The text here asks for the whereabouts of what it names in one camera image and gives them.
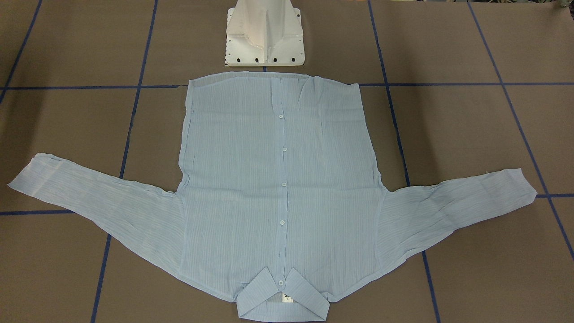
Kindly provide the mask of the white pedestal column base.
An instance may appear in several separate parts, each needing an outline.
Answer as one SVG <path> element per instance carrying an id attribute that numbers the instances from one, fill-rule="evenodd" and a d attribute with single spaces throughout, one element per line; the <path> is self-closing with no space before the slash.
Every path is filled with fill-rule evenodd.
<path id="1" fill-rule="evenodd" d="M 239 0 L 227 11 L 228 67 L 293 67 L 305 63 L 301 11 L 290 0 Z"/>

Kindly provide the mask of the light blue button shirt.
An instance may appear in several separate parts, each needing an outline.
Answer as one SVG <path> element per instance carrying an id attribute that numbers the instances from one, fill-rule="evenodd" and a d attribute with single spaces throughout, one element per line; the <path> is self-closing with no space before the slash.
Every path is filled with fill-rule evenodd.
<path id="1" fill-rule="evenodd" d="M 185 109 L 176 192 L 46 153 L 9 187 L 261 322 L 325 321 L 332 302 L 537 195 L 519 168 L 390 192 L 357 84 L 224 72 L 190 80 Z"/>

